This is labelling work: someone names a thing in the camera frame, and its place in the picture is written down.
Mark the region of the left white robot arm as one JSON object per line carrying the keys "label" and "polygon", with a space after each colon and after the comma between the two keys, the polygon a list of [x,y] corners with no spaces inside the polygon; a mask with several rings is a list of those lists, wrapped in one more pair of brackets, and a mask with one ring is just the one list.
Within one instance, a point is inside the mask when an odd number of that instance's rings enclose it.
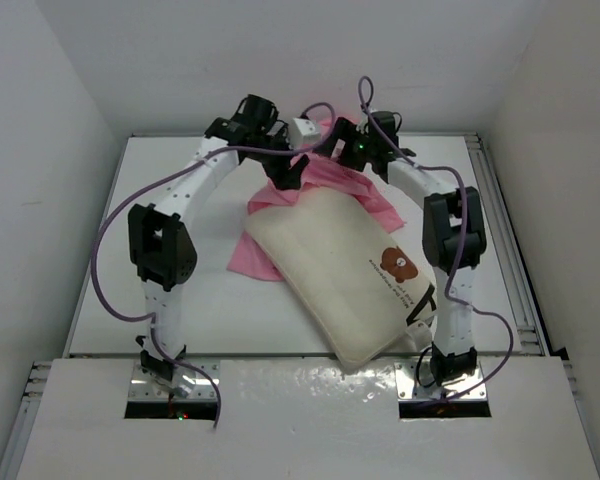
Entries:
{"label": "left white robot arm", "polygon": [[181,304],[183,286],[198,261],[188,230],[196,213],[245,158],[260,162],[276,186],[299,188],[306,164],[293,163],[292,157],[320,137],[319,126],[307,116],[281,121],[271,101],[249,94],[231,118],[219,117],[206,129],[187,174],[169,182],[157,202],[130,209],[130,257],[151,317],[147,334],[139,341],[146,371],[170,383],[174,361],[186,352],[180,336]]}

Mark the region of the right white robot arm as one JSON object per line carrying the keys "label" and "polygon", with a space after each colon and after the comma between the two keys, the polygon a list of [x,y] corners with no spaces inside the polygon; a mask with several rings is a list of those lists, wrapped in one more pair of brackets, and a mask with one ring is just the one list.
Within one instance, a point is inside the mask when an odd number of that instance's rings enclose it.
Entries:
{"label": "right white robot arm", "polygon": [[337,163],[351,170],[372,171],[399,189],[422,210],[422,248],[438,280],[437,327],[431,346],[430,371],[436,385],[471,374],[477,367],[472,333],[474,272],[486,251],[481,197],[447,166],[424,166],[415,153],[397,146],[394,114],[378,111],[358,126],[339,117],[327,140],[315,149],[330,157],[338,144]]}

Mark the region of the cream pillow with bear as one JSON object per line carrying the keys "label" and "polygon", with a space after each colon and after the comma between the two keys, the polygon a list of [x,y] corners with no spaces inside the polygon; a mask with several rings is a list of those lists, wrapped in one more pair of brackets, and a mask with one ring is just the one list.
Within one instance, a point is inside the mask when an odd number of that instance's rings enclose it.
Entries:
{"label": "cream pillow with bear", "polygon": [[352,196],[319,187],[248,216],[246,232],[311,314],[346,371],[403,344],[428,347],[436,288]]}

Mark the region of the pink satin pillowcase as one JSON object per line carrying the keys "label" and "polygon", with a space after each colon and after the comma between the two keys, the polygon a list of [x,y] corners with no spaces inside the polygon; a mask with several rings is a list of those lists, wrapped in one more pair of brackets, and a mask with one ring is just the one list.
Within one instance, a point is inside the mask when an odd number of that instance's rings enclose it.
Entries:
{"label": "pink satin pillowcase", "polygon": [[[313,188],[327,187],[355,198],[388,233],[405,225],[395,207],[366,175],[315,153],[310,153],[308,159],[298,190],[279,190],[269,182],[249,199],[246,204],[247,213],[251,215],[272,206],[293,206],[302,193]],[[227,269],[259,281],[280,282],[284,279],[274,263],[246,232],[241,234]]]}

